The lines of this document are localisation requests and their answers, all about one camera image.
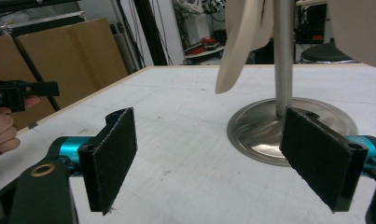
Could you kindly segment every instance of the metal pole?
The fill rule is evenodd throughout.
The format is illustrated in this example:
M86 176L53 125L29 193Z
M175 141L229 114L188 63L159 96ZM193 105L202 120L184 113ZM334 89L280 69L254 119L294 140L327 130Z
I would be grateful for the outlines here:
M275 108L278 116L292 105L293 27L295 1L274 0Z

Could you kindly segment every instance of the metal stand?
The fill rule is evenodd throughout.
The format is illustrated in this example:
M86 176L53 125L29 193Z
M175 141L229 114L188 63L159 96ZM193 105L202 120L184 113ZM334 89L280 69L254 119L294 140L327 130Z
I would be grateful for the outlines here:
M228 125L232 144L244 155L275 165L288 165L279 149L285 108L294 106L319 115L341 135L357 134L354 121L337 107L310 99L292 98L293 27L295 1L274 0L275 99L242 108Z

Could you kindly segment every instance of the white wall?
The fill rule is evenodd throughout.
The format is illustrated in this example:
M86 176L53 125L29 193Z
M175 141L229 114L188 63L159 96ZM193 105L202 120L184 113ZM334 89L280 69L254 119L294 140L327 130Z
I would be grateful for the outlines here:
M153 65L149 48L146 43L145 34L142 30L141 22L139 21L138 14L136 13L133 0L83 0L78 1L78 4L80 8L86 12L86 17L88 20L106 17L110 23L115 24L118 21L118 14L115 13L115 9L112 6L112 1L120 1L126 14L127 20L129 21L129 24L131 26L133 38L136 40L137 46L141 50L144 57L145 65ZM169 64L181 64L184 61L185 57L182 49L181 39L178 33L178 28L176 26L172 1L151 0L149 2L153 3L154 5L152 6L152 8L154 9L156 23L158 25L161 38L164 44L165 42L167 42L167 49L170 58L172 59Z

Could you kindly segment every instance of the hand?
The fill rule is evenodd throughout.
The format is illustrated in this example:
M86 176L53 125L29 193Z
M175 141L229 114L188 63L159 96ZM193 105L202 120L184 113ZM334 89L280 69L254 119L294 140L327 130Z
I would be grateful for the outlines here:
M38 97L28 97L24 100L25 107L36 105L39 103ZM0 107L0 155L16 149L20 145L20 139L16 137L17 129L14 126L14 120L9 115L9 108Z

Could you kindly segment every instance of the white plastic object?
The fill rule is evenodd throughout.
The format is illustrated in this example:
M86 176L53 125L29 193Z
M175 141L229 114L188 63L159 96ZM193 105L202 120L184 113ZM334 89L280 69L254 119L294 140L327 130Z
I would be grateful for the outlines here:
M376 67L376 0L328 0L327 10L337 48Z
M229 0L225 19L228 41L216 80L216 93L236 83L250 51L269 42L273 26L272 0Z

